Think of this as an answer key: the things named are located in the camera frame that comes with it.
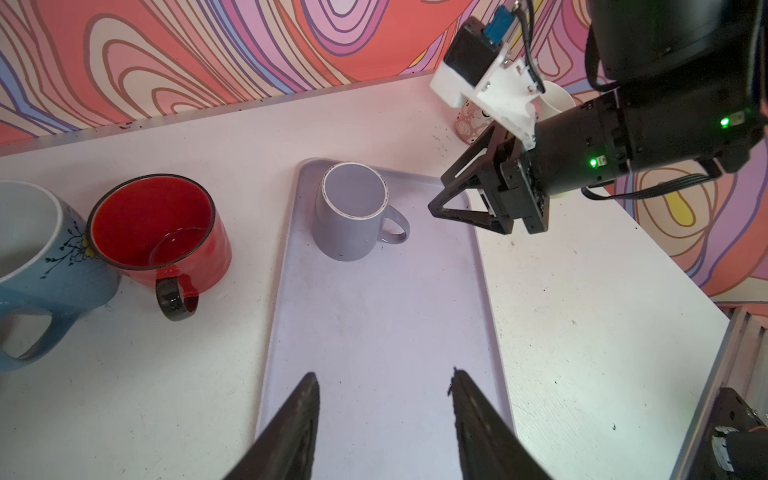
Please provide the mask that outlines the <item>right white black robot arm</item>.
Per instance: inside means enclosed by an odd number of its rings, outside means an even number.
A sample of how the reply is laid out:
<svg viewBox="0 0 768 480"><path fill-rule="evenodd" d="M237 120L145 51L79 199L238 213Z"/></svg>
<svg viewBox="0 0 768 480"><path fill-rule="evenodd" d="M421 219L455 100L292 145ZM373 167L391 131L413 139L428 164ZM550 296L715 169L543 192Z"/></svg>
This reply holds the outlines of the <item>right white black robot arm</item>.
<svg viewBox="0 0 768 480"><path fill-rule="evenodd" d="M548 228L551 197L694 160L700 171L631 192L660 197L732 174L765 136L762 1L592 1L585 71L596 97L552 117L533 57L529 1L465 21L432 81L448 105L491 124L442 175L430 213L509 234Z"/></svg>

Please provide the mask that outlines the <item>purple mug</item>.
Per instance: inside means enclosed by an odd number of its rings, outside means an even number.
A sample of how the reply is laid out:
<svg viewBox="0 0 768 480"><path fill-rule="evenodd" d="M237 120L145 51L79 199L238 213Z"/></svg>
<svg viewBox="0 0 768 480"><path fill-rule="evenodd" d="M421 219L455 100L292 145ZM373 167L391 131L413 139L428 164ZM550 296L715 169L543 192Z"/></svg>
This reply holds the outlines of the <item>purple mug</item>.
<svg viewBox="0 0 768 480"><path fill-rule="evenodd" d="M390 191L379 172L364 164L343 162L321 178L312 235L326 256L352 262L370 254L379 242L406 242L410 223L390 205Z"/></svg>

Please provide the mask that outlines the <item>red mug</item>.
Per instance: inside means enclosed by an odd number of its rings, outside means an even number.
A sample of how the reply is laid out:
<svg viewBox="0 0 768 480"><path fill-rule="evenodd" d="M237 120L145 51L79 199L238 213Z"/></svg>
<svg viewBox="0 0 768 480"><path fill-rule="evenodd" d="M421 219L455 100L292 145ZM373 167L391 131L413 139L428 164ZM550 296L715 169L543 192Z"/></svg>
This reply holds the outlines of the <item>red mug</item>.
<svg viewBox="0 0 768 480"><path fill-rule="evenodd" d="M210 193L176 174L149 174L107 192L92 209L96 256L151 289L170 321L191 317L227 273L232 247Z"/></svg>

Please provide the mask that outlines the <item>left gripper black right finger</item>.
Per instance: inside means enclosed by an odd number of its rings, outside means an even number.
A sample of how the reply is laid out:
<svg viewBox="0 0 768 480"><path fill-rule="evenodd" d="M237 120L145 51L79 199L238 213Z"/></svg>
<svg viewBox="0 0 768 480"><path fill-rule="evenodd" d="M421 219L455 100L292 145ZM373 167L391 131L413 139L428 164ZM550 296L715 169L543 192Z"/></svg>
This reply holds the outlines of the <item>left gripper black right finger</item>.
<svg viewBox="0 0 768 480"><path fill-rule="evenodd" d="M549 477L466 371L454 371L449 392L463 479Z"/></svg>

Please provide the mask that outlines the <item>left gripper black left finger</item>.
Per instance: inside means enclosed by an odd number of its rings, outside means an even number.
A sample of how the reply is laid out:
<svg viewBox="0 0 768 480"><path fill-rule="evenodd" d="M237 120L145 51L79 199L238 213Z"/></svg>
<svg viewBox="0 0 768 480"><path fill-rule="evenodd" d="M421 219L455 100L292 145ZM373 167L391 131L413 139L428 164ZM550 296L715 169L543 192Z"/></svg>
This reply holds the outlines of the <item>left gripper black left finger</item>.
<svg viewBox="0 0 768 480"><path fill-rule="evenodd" d="M310 479L319 413L319 383L308 372L225 479Z"/></svg>

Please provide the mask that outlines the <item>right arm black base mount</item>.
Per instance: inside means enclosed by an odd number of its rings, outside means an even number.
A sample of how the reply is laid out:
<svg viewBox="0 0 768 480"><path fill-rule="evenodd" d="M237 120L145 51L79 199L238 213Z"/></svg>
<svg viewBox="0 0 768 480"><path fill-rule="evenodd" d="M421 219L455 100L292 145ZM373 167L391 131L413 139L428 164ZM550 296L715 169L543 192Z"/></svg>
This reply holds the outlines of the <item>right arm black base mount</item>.
<svg viewBox="0 0 768 480"><path fill-rule="evenodd" d="M767 426L732 388L721 388L687 479L767 480Z"/></svg>

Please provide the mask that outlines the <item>white mug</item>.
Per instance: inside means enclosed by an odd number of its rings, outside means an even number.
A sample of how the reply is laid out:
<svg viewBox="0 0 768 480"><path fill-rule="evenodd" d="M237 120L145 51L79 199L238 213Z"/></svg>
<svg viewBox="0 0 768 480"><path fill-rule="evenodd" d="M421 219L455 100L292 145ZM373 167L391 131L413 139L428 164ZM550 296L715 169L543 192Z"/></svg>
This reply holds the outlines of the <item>white mug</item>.
<svg viewBox="0 0 768 480"><path fill-rule="evenodd" d="M545 92L532 102L538 122L545 121L576 106L574 98L554 82L544 81L544 87Z"/></svg>

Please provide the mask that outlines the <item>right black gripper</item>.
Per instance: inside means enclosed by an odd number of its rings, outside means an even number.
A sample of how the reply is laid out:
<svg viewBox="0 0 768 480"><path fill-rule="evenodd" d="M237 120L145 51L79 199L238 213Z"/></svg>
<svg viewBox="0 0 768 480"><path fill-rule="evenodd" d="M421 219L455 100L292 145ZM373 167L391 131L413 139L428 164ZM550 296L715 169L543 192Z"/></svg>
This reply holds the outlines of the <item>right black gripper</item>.
<svg viewBox="0 0 768 480"><path fill-rule="evenodd" d="M521 219L528 232L542 233L551 197L629 173L623 114L613 95L538 123L535 137L535 147L526 150L492 122L440 177L444 188L428 204L432 216L502 235L511 234L514 220ZM485 211L447 207L468 190L478 192Z"/></svg>

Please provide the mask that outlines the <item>light blue mug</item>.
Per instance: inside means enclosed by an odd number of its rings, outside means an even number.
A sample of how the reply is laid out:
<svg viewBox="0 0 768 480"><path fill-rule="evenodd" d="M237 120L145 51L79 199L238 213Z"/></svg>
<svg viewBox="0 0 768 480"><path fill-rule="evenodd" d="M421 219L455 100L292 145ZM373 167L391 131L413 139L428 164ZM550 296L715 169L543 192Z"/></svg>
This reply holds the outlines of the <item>light blue mug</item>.
<svg viewBox="0 0 768 480"><path fill-rule="evenodd" d="M48 189L1 182L1 318L49 314L48 328L24 353L1 352L3 372L49 353L83 314L115 296L120 273L97 258L86 221Z"/></svg>

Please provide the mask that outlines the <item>pink patterned mug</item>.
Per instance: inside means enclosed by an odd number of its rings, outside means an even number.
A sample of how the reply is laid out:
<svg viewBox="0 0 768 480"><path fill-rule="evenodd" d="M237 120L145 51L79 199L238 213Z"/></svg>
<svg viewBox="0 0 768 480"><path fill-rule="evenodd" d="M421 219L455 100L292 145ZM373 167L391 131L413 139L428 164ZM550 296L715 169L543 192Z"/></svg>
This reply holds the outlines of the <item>pink patterned mug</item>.
<svg viewBox="0 0 768 480"><path fill-rule="evenodd" d="M467 100L458 111L454 132L466 144L474 143L493 122L480 107Z"/></svg>

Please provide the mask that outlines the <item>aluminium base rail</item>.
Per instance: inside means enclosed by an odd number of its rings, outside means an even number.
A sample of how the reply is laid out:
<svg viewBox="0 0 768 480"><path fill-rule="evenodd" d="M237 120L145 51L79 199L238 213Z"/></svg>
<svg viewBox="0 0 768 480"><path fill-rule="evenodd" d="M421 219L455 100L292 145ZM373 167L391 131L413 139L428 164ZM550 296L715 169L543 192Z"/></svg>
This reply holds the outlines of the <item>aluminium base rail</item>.
<svg viewBox="0 0 768 480"><path fill-rule="evenodd" d="M742 308L727 312L730 324L703 390L673 479L687 479L721 388L734 389L767 426L767 318Z"/></svg>

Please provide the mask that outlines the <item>lavender plastic tray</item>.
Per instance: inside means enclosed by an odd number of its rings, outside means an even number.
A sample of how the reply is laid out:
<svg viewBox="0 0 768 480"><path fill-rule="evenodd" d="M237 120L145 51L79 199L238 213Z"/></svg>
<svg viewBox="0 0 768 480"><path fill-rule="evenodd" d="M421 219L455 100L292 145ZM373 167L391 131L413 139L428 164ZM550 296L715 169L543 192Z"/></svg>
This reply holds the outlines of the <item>lavender plastic tray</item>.
<svg viewBox="0 0 768 480"><path fill-rule="evenodd" d="M298 170L256 427L311 372L320 386L314 478L458 479L454 370L511 419L475 229L430 214L437 178L387 170L409 239L333 260L311 234L330 167L311 159Z"/></svg>

